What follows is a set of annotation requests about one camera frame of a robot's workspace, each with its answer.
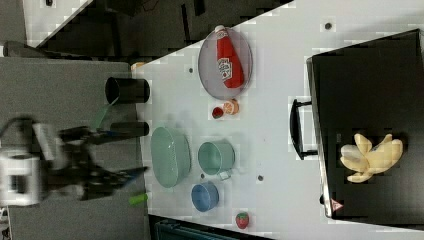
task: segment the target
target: blue cup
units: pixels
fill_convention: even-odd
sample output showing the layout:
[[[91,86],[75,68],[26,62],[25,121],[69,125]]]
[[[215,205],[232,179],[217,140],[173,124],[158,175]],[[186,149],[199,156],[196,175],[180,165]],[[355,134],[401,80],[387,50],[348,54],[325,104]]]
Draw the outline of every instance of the blue cup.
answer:
[[[218,204],[218,189],[211,182],[197,184],[191,190],[191,201],[200,212],[209,211]]]

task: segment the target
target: black cup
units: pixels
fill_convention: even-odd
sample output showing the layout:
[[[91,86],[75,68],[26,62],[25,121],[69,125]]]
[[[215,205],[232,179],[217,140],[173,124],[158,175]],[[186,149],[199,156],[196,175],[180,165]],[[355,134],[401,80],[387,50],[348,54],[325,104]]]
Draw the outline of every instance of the black cup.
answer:
[[[106,99],[115,104],[145,103],[150,97],[149,83],[145,79],[110,77],[105,86]]]

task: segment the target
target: ketchup label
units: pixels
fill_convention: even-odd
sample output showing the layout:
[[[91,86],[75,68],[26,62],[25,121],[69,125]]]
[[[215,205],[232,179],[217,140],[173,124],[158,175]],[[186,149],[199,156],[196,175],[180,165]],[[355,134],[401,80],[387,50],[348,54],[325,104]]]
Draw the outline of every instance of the ketchup label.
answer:
[[[227,37],[227,36],[228,36],[228,33],[226,31],[219,31],[219,32],[216,33],[217,39],[221,39],[221,38]]]
[[[218,60],[218,70],[224,82],[233,77],[233,63],[230,62],[229,58],[220,58]]]

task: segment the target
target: teal mug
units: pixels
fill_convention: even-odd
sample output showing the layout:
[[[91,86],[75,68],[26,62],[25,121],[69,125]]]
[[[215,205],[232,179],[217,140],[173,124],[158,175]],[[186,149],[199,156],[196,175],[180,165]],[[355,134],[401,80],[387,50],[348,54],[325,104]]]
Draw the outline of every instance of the teal mug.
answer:
[[[226,140],[203,143],[197,154],[200,167],[208,175],[218,175],[221,180],[231,177],[235,154],[231,144]]]

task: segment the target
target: bottle cap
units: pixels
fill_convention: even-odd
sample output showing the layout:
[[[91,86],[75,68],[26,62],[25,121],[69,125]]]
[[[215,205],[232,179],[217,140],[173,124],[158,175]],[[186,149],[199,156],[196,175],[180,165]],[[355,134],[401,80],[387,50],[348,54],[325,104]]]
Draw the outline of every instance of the bottle cap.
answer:
[[[219,31],[221,31],[222,29],[225,29],[225,27],[224,27],[224,26],[222,26],[222,25],[216,26],[216,27],[215,27],[215,32],[219,32]]]

